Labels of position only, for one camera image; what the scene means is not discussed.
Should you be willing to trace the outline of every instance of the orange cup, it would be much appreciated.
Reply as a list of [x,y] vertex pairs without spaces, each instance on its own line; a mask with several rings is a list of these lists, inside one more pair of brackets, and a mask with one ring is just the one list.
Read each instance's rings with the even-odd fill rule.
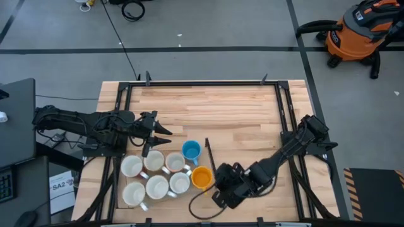
[[191,180],[195,187],[206,190],[213,183],[213,173],[208,167],[199,166],[192,172]]

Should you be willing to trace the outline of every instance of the computer monitor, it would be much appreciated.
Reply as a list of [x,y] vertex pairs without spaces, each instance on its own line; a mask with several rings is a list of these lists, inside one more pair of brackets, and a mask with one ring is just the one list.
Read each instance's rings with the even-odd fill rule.
[[35,80],[24,79],[0,86],[9,97],[0,100],[8,120],[0,123],[0,169],[35,157]]

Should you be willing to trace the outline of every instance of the white mug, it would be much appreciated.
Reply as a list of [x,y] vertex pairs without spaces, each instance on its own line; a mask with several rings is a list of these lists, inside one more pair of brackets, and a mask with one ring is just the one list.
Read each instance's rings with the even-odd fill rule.
[[132,182],[128,184],[122,192],[124,202],[129,206],[140,206],[142,210],[147,211],[148,207],[143,202],[146,195],[146,189],[143,184],[139,182]]
[[121,163],[121,171],[126,177],[135,177],[140,175],[145,179],[149,179],[149,176],[143,172],[142,169],[143,162],[141,161],[141,158],[135,155],[127,156]]
[[179,172],[181,170],[187,170],[187,175],[192,174],[191,167],[185,164],[185,158],[180,152],[174,152],[167,155],[165,158],[165,166],[163,166],[162,170],[166,174]]
[[165,195],[176,198],[177,194],[169,190],[169,182],[161,175],[151,177],[146,183],[146,193],[152,199],[163,199]]
[[149,171],[160,170],[164,166],[164,155],[157,150],[151,150],[147,157],[143,159],[145,168]]
[[170,189],[176,194],[186,192],[191,184],[191,181],[189,180],[189,176],[191,175],[191,173],[190,174],[182,172],[175,173],[170,178]]

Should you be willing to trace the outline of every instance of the cup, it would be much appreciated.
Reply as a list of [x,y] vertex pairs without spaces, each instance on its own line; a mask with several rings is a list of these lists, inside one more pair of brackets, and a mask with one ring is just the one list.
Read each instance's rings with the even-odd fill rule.
[[201,145],[197,141],[186,141],[182,145],[182,155],[184,158],[194,162],[198,166],[198,158],[201,156]]
[[152,199],[162,199],[165,195],[177,197],[177,194],[169,190],[167,179],[161,175],[150,177],[146,183],[146,193]]
[[140,206],[142,210],[147,211],[148,207],[143,202],[146,195],[146,189],[143,184],[139,182],[132,182],[128,184],[122,192],[124,202],[129,206]]
[[143,163],[141,158],[135,155],[129,155],[121,163],[121,171],[126,177],[135,177],[140,175],[145,179],[149,179],[149,176],[142,171]]
[[191,181],[189,180],[190,174],[187,173],[175,173],[170,178],[170,189],[176,194],[181,194],[189,189]]
[[191,180],[195,187],[206,190],[213,183],[213,173],[208,167],[199,166],[192,172]]
[[187,170],[188,176],[192,173],[191,167],[185,164],[184,157],[178,152],[167,155],[165,158],[165,167],[163,167],[162,170],[167,174],[170,174],[171,172],[176,173],[181,170]]
[[143,159],[143,163],[147,170],[155,172],[164,166],[164,155],[157,150],[151,150],[147,157]]

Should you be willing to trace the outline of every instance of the yellow and black striped tape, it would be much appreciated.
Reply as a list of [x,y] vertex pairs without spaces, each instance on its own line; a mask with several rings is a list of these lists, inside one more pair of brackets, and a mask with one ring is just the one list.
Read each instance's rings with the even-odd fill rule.
[[352,175],[349,168],[345,168],[343,170],[343,174],[345,175],[345,181],[347,182],[349,198],[351,200],[352,205],[353,217],[355,221],[362,221],[363,215],[362,211],[360,210],[359,198],[355,188],[354,176]]
[[404,189],[404,174],[398,170],[396,170],[396,173],[398,174],[398,178],[400,179],[401,185],[403,186]]

